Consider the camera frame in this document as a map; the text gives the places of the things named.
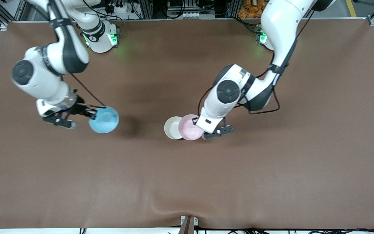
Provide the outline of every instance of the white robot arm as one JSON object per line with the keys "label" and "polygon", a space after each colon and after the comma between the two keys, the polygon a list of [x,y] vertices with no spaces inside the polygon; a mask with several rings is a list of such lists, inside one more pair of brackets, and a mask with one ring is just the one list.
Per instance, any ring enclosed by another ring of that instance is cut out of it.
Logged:
{"label": "white robot arm", "polygon": [[28,49],[24,59],[12,68],[11,80],[19,89],[37,98],[37,111],[44,121],[73,129],[75,123],[67,119],[70,114],[94,118],[96,111],[88,108],[61,76],[84,71],[89,54],[60,0],[30,2],[48,12],[58,42]]}
{"label": "white robot arm", "polygon": [[[195,120],[196,126],[207,132],[207,135],[217,131],[213,135],[221,136],[219,123],[236,103],[243,105],[249,111],[259,111],[267,105],[274,86],[288,66],[288,61],[294,52],[297,43],[297,26],[315,1],[269,1],[262,14],[261,25],[275,55],[264,79],[259,80],[236,64],[224,67],[205,99],[199,118]],[[318,1],[320,3],[316,3],[316,8],[321,7],[321,10],[324,10],[335,0]]]}
{"label": "white robot arm", "polygon": [[107,20],[101,20],[98,15],[80,12],[87,6],[99,4],[101,0],[63,0],[67,13],[72,17],[79,28],[87,45],[96,53],[108,52],[118,45],[119,28]]}

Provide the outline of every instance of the cable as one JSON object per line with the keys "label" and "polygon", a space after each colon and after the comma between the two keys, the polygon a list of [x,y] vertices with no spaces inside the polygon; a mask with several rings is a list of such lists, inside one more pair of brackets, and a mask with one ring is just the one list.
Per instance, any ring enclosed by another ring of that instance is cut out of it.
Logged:
{"label": "cable", "polygon": [[270,112],[275,112],[275,111],[279,111],[279,108],[281,108],[281,105],[279,105],[279,101],[278,101],[278,98],[276,97],[276,93],[275,93],[275,87],[272,88],[272,92],[273,92],[273,96],[275,98],[275,101],[276,101],[276,105],[278,105],[278,107],[274,110],[267,110],[267,111],[260,111],[260,112],[251,112],[248,110],[248,114],[264,114],[264,113],[270,113]]}
{"label": "cable", "polygon": [[164,12],[164,9],[165,9],[166,7],[163,6],[162,3],[166,3],[167,0],[162,0],[162,1],[161,1],[161,13],[165,16],[165,18],[170,19],[170,20],[177,19],[178,17],[180,17],[180,16],[184,13],[184,10],[186,9],[186,4],[185,4],[184,0],[180,0],[180,1],[181,1],[181,4],[180,4],[180,12],[178,13],[178,15],[177,15],[176,17],[168,16],[168,15]]}
{"label": "cable", "polygon": [[132,10],[135,12],[136,16],[138,16],[138,18],[139,18],[140,20],[142,20],[142,17],[141,17],[141,15],[138,13],[137,9],[135,8],[135,4],[133,3],[133,1],[132,1],[132,0],[128,0],[128,2],[129,2],[129,5],[132,7]]}
{"label": "cable", "polygon": [[347,231],[341,231],[341,230],[330,230],[330,231],[310,231],[308,234],[347,234],[353,231],[368,231],[368,232],[374,232],[374,229],[367,229],[367,228],[357,228],[353,230],[347,230]]}
{"label": "cable", "polygon": [[214,86],[211,86],[206,92],[205,92],[205,94],[203,94],[203,96],[200,98],[200,101],[199,101],[199,105],[197,106],[197,115],[198,116],[200,116],[200,105],[202,104],[202,100],[203,100],[203,98],[206,96],[206,94],[210,91],[210,90],[212,90],[212,88],[213,88]]}
{"label": "cable", "polygon": [[104,14],[104,13],[102,13],[102,12],[98,12],[97,10],[91,8],[91,7],[86,3],[85,0],[82,0],[82,1],[83,1],[83,3],[84,3],[87,7],[89,7],[89,9],[91,9],[92,11],[94,11],[94,12],[96,12],[96,13],[98,13],[98,14],[101,14],[101,15],[104,15],[104,16],[109,16],[109,17],[115,17],[116,19],[123,20],[121,17],[116,16],[116,15],[107,15],[107,14]]}
{"label": "cable", "polygon": [[86,89],[86,91],[94,98],[96,99],[96,101],[98,101],[100,104],[102,104],[102,106],[106,106],[103,102],[101,102],[95,95],[93,95],[92,92],[90,92],[90,90],[88,88],[86,88],[86,86],[73,74],[73,73],[70,73],[71,76],[73,76],[73,78],[84,88]]}
{"label": "cable", "polygon": [[307,25],[307,23],[308,23],[308,21],[310,21],[310,19],[311,19],[311,17],[313,16],[313,14],[314,14],[314,11],[313,10],[311,10],[312,12],[311,12],[311,15],[310,15],[310,17],[307,19],[307,21],[305,22],[305,24],[304,24],[304,26],[303,26],[303,28],[301,28],[301,31],[298,33],[298,35],[297,35],[297,38],[298,38],[298,36],[300,36],[300,34],[301,34],[301,32],[304,30],[304,28],[306,27],[306,25]]}
{"label": "cable", "polygon": [[44,19],[46,19],[47,21],[50,22],[49,17],[46,16],[47,13],[44,13],[44,12],[40,11],[40,9],[39,9],[37,6],[35,6],[35,5],[31,4],[31,3],[29,3],[29,5],[31,5],[31,7],[32,7],[33,9],[35,9],[36,11],[38,11],[38,12],[40,13],[40,15],[43,16]]}
{"label": "cable", "polygon": [[119,34],[118,35],[121,35],[123,33],[123,28],[125,28],[125,22],[126,20],[123,21],[123,25],[122,25],[122,28],[120,29],[119,31]]}
{"label": "cable", "polygon": [[196,5],[197,5],[198,7],[200,7],[201,9],[212,9],[212,8],[214,7],[214,2],[213,2],[212,5],[204,6],[204,5],[200,5],[200,4],[199,4],[199,0],[196,0]]}
{"label": "cable", "polygon": [[243,24],[247,30],[249,30],[250,32],[252,32],[252,33],[254,33],[256,35],[262,34],[260,32],[253,31],[251,28],[249,28],[249,26],[250,27],[256,27],[257,26],[256,24],[247,23],[247,22],[243,21],[241,18],[237,18],[237,17],[234,17],[234,16],[229,16],[227,18],[235,19],[237,22]]}

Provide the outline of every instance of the orange bag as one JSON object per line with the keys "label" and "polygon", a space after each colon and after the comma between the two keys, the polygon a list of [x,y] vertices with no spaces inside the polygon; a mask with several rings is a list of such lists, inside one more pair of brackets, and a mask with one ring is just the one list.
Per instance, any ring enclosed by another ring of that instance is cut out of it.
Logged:
{"label": "orange bag", "polygon": [[247,13],[248,13],[248,10],[241,8],[239,10],[238,17],[241,19],[244,19],[246,18],[246,16],[248,16]]}
{"label": "orange bag", "polygon": [[258,12],[255,13],[255,18],[260,18],[262,16],[262,10],[258,10]]}
{"label": "orange bag", "polygon": [[243,0],[243,7],[245,7],[246,9],[249,9],[249,7],[251,6],[252,6],[251,0]]}
{"label": "orange bag", "polygon": [[258,8],[261,9],[261,10],[264,10],[265,9],[265,6],[267,5],[268,3],[265,2],[265,0],[258,0]]}
{"label": "orange bag", "polygon": [[257,6],[251,6],[250,8],[249,8],[249,13],[256,13],[256,12],[258,12],[258,7]]}
{"label": "orange bag", "polygon": [[255,12],[251,12],[249,9],[248,9],[248,18],[253,18],[255,17]]}

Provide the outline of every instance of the green indicator light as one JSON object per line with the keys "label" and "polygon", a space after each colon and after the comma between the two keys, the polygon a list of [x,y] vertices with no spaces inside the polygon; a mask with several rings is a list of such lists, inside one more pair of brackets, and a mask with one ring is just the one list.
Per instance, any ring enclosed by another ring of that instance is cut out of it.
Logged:
{"label": "green indicator light", "polygon": [[108,33],[108,37],[109,37],[110,43],[115,45],[116,44],[116,36],[114,34],[109,34]]}
{"label": "green indicator light", "polygon": [[265,33],[262,33],[262,34],[261,34],[261,43],[265,43],[267,38],[268,38],[268,37],[266,36],[266,34],[265,34]]}

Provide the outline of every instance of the white bowl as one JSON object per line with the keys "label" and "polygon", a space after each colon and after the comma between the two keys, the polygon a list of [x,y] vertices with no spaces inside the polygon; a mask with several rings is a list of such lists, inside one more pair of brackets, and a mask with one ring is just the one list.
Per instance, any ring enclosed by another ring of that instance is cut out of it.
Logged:
{"label": "white bowl", "polygon": [[164,132],[168,138],[173,140],[181,139],[182,136],[178,131],[178,123],[180,123],[181,117],[174,116],[169,118],[164,124]]}

